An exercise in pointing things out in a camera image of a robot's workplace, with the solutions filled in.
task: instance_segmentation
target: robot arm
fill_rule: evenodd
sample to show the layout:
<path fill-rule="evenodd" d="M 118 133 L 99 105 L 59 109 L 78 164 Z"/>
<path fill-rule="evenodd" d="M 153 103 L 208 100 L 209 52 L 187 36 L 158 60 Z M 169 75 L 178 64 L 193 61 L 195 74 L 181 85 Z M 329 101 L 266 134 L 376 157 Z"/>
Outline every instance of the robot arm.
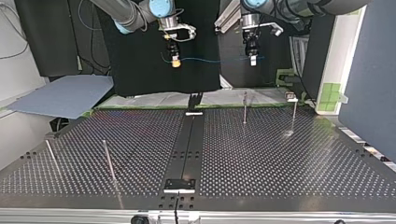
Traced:
<path fill-rule="evenodd" d="M 148 23 L 175 14 L 175 3 L 164 0 L 145 0 L 137 4 L 130 0 L 91 0 L 105 13 L 113 18 L 123 34 L 130 34 L 138 29 L 146 30 Z"/>
<path fill-rule="evenodd" d="M 121 33 L 127 35 L 138 29 L 146 31 L 148 24 L 159 21 L 160 31 L 167 41 L 167 48 L 172 57 L 172 65 L 180 67 L 178 42 L 186 42 L 196 37 L 196 29 L 188 24 L 178 23 L 174 0 L 144 0 L 139 4 L 131 0 L 91 0 L 113 18 Z M 178 30 L 187 30 L 190 37 L 180 40 Z"/>
<path fill-rule="evenodd" d="M 304 27 L 306 19 L 326 14 L 343 15 L 361 7 L 372 0 L 240 0 L 242 15 L 242 30 L 246 55 L 250 57 L 251 65 L 256 65 L 259 55 L 258 27 L 272 26 L 272 34 L 279 36 L 283 29 L 274 22 L 261 24 L 260 14 L 273 15 L 294 24 L 299 29 Z"/>

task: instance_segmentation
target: green tape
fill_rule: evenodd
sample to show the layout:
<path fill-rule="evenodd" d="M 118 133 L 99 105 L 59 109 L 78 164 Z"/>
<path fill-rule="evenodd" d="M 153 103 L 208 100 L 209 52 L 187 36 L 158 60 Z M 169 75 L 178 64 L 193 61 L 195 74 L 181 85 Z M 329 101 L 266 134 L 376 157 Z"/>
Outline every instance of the green tape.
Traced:
<path fill-rule="evenodd" d="M 320 95 L 318 111 L 335 111 L 340 100 L 340 90 L 341 84 L 339 83 L 324 83 Z"/>
<path fill-rule="evenodd" d="M 276 104 L 253 104 L 249 105 L 250 108 L 260 108 L 260 107 L 284 107 L 290 106 L 291 103 L 276 103 Z M 198 109 L 208 109 L 208 108 L 241 108 L 244 107 L 242 104 L 229 104 L 229 105 L 198 105 Z"/>
<path fill-rule="evenodd" d="M 83 118 L 90 118 L 92 113 L 93 113 L 93 110 L 89 110 L 89 111 L 86 111 L 85 113 L 83 113 L 81 116 Z"/>
<path fill-rule="evenodd" d="M 160 106 L 136 106 L 136 105 L 104 105 L 95 109 L 118 109 L 118 110 L 165 110 L 165 109 L 187 109 L 186 105 L 160 105 Z"/>

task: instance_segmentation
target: white wall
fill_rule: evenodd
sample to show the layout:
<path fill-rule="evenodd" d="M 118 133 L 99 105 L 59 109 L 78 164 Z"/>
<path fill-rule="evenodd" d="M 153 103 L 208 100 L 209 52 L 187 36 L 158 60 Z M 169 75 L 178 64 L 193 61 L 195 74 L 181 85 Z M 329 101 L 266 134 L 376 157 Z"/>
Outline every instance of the white wall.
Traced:
<path fill-rule="evenodd" d="M 15 8 L 13 0 L 0 1 Z M 15 16 L 11 12 L 6 13 L 13 19 L 14 24 L 21 28 Z M 0 31 L 0 58 L 24 49 L 26 43 L 16 34 L 2 13 L 0 13 Z M 0 68 L 0 102 L 45 85 L 29 49 L 16 58 L 0 60 Z"/>
<path fill-rule="evenodd" d="M 13 0 L 0 0 L 15 8 Z M 14 24 L 21 29 L 11 12 Z M 25 42 L 16 34 L 7 19 L 0 13 L 0 58 L 22 51 Z M 2 110 L 18 97 L 45 85 L 28 49 L 21 56 L 0 60 L 0 170 L 15 161 L 26 151 L 38 146 L 50 132 L 50 117 Z"/>

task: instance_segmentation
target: white cable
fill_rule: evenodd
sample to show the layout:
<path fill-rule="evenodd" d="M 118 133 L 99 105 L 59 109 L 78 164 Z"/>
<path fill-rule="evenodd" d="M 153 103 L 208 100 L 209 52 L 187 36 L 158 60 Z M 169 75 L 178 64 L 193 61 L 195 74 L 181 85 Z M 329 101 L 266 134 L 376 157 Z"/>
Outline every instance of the white cable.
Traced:
<path fill-rule="evenodd" d="M 3 16 L 9 22 L 9 24 L 12 26 L 12 28 L 15 30 L 15 32 L 18 34 L 18 36 L 20 36 L 23 39 L 23 41 L 26 42 L 26 45 L 25 45 L 25 47 L 23 48 L 22 51 L 20 51 L 20 52 L 18 52 L 16 54 L 13 54 L 13 55 L 6 56 L 6 57 L 0 57 L 0 60 L 10 59 L 10 58 L 14 58 L 14 57 L 20 56 L 29 48 L 29 43 L 26 40 L 26 36 L 25 36 L 22 28 L 21 28 L 20 31 L 18 30 L 18 28 L 14 25 L 14 23 L 11 21 L 11 19 L 8 17 L 8 15 L 2 9 L 2 7 L 5 7 L 7 9 L 9 9 L 12 12 L 12 14 L 14 14 L 14 16 L 18 19 L 18 22 L 20 23 L 20 26 L 21 26 L 20 17 L 18 15 L 17 11 L 14 8 L 12 8 L 11 6 L 7 5 L 6 3 L 0 2 L 0 12 L 3 14 Z"/>
<path fill-rule="evenodd" d="M 18 21 L 20 22 L 20 24 L 21 24 L 20 16 L 18 15 L 17 11 L 15 11 L 15 9 L 12 8 L 11 6 L 9 6 L 9 5 L 7 5 L 7 4 L 5 4 L 5 3 L 3 3 L 3 2 L 0 2 L 0 11 L 1 11 L 2 14 L 4 15 L 4 17 L 6 18 L 6 20 L 8 21 L 8 23 L 11 25 L 11 27 L 15 30 L 15 32 L 16 32 L 24 41 L 26 41 L 26 36 L 25 36 L 25 34 L 24 34 L 22 28 L 21 28 L 21 30 L 19 30 L 19 29 L 14 25 L 14 23 L 11 21 L 11 19 L 9 18 L 9 16 L 6 14 L 6 12 L 5 12 L 1 7 L 5 7 L 5 8 L 7 8 L 8 10 L 10 10 L 10 11 L 14 14 L 14 16 L 18 19 Z"/>

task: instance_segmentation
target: green strip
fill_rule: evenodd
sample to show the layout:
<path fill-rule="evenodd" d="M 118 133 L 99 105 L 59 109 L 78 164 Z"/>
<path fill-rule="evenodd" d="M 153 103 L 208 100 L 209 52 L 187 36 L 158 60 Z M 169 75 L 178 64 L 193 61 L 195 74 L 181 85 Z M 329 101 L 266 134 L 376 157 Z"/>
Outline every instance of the green strip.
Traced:
<path fill-rule="evenodd" d="M 186 109 L 188 108 L 186 105 L 160 105 L 160 106 L 148 106 L 148 105 L 105 105 L 99 106 L 95 109 L 118 109 L 118 110 L 164 110 L 164 109 Z"/>
<path fill-rule="evenodd" d="M 87 118 L 88 119 L 88 118 L 91 117 L 92 113 L 93 113 L 93 110 L 89 110 L 89 111 L 86 111 L 85 113 L 83 113 L 81 116 L 83 118 Z"/>
<path fill-rule="evenodd" d="M 286 107 L 291 106 L 292 103 L 276 103 L 276 104 L 253 104 L 249 105 L 250 108 L 261 108 L 261 107 Z M 199 109 L 208 109 L 208 108 L 241 108 L 244 105 L 234 104 L 234 105 L 198 105 Z"/>

